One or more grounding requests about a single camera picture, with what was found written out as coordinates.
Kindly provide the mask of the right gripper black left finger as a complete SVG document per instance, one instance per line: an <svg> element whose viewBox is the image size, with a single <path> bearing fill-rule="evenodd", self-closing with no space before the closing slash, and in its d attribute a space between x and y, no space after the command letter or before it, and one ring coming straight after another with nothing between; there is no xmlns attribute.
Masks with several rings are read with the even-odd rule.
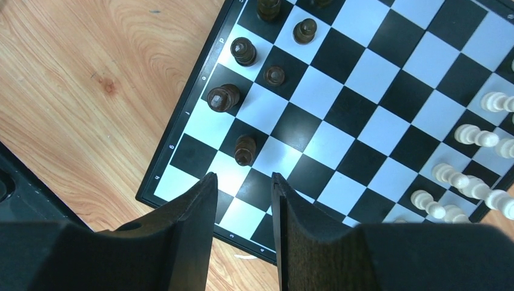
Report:
<svg viewBox="0 0 514 291"><path fill-rule="evenodd" d="M204 290L218 178L114 231L72 222L1 224L2 290Z"/></svg>

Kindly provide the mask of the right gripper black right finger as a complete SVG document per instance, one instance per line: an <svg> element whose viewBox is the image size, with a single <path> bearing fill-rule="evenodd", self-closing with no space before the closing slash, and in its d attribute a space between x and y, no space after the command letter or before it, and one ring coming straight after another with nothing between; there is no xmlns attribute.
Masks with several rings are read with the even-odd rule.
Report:
<svg viewBox="0 0 514 291"><path fill-rule="evenodd" d="M486 224L349 227L272 175L281 290L512 290L513 241Z"/></svg>

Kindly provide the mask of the black white chess board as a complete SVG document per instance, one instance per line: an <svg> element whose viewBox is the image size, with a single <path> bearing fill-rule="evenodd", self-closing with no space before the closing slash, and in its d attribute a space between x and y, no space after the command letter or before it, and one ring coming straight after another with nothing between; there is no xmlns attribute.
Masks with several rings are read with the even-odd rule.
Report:
<svg viewBox="0 0 514 291"><path fill-rule="evenodd" d="M332 165L273 138L258 152L249 135L236 140L230 156L220 145L241 94L234 84L207 86L245 2L223 4L136 198L159 207L213 172L215 235L271 263L273 173L347 226L404 219L389 215L404 183L395 179L388 157L409 122L380 105L397 74L409 67L434 80L437 68L461 54L491 72L513 61L512 1L342 1L321 54L344 86L315 146Z"/></svg>

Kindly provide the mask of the dark chess piece cluster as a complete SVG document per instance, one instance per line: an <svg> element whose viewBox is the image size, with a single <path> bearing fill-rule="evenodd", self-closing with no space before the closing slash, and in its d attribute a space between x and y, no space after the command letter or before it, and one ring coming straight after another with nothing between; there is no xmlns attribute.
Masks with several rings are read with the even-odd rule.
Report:
<svg viewBox="0 0 514 291"><path fill-rule="evenodd" d="M233 156L236 140L249 135L258 152L273 138L332 165L315 146L344 84L322 63L321 50L343 4L282 1L277 17L264 21L256 1L244 3L207 86L234 84L241 94L229 111L234 122L224 132L222 152Z"/></svg>

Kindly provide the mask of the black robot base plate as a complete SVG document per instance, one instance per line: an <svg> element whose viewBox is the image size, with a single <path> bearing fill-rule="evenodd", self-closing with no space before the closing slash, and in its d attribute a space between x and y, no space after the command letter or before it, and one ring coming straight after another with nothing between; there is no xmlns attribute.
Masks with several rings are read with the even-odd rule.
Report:
<svg viewBox="0 0 514 291"><path fill-rule="evenodd" d="M1 144L1 222L71 221L87 228L17 156Z"/></svg>

